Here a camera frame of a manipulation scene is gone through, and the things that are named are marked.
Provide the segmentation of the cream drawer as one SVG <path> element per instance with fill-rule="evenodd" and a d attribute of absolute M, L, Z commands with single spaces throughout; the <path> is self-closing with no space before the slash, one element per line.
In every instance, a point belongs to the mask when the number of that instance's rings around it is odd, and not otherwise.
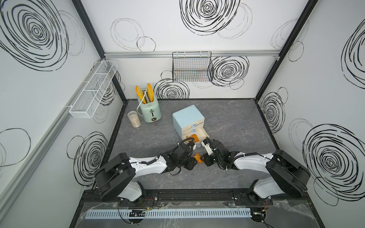
<path fill-rule="evenodd" d="M 182 132 L 192 131 L 193 129 L 202 128 L 204 126 L 204 121 L 196 121 L 194 123 L 190 123 L 182 128 Z"/>
<path fill-rule="evenodd" d="M 185 139 L 187 136 L 191 136 L 192 134 L 196 134 L 199 139 L 204 138 L 207 135 L 206 131 L 202 127 L 202 128 L 198 128 L 198 129 L 193 129 L 190 132 L 188 132 L 188 131 L 182 132 L 182 138 Z"/>
<path fill-rule="evenodd" d="M 204 128 L 194 128 L 191 130 L 186 131 L 186 133 L 184 133 L 184 137 L 185 138 L 193 138 L 194 139 L 194 143 L 198 146 L 199 144 L 201 144 L 203 142 L 203 140 L 205 140 L 207 137 L 209 138 L 209 135 L 207 134 L 207 132 L 204 130 Z"/>

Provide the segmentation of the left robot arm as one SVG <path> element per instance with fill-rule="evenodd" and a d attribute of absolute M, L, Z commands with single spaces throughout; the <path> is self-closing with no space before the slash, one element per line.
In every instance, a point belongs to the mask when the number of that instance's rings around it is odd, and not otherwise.
<path fill-rule="evenodd" d="M 94 174 L 97 193 L 102 201 L 123 198 L 131 202 L 140 202 L 144 196 L 144 188 L 135 178 L 149 174 L 170 173 L 176 168 L 191 171 L 198 163 L 192 157 L 195 142 L 187 138 L 172 150 L 155 157 L 133 158 L 120 153 L 101 166 Z"/>

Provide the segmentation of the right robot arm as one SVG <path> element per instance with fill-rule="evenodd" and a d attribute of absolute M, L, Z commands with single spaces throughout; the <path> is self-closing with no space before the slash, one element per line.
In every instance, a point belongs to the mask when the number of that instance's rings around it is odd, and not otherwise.
<path fill-rule="evenodd" d="M 301 198 L 308 190 L 309 170 L 283 150 L 271 154 L 230 152 L 222 142 L 210 138 L 203 140 L 202 145 L 207 152 L 202 161 L 207 166 L 217 164 L 223 170 L 254 170 L 270 175 L 266 179 L 254 180 L 245 192 L 252 205 L 274 195 Z"/>

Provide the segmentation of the blue cream drawer cabinet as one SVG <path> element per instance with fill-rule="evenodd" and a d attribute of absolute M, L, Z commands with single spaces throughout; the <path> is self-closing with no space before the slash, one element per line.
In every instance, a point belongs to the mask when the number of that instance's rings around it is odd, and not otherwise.
<path fill-rule="evenodd" d="M 179 110 L 172 115 L 174 129 L 178 135 L 182 138 L 182 128 L 190 123 L 196 121 L 205 121 L 205 117 L 198 110 L 195 105 L 191 105 L 182 110 Z"/>

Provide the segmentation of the orange cookie packet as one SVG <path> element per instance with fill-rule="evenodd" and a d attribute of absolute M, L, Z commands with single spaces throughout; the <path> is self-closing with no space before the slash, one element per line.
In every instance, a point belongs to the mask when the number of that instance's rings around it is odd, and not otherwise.
<path fill-rule="evenodd" d="M 193 138 L 195 143 L 199 142 L 199 138 L 196 134 L 192 134 L 190 138 Z"/>
<path fill-rule="evenodd" d="M 200 155 L 198 153 L 196 153 L 193 158 L 198 162 L 198 163 L 203 163 L 203 160 L 201 159 Z"/>

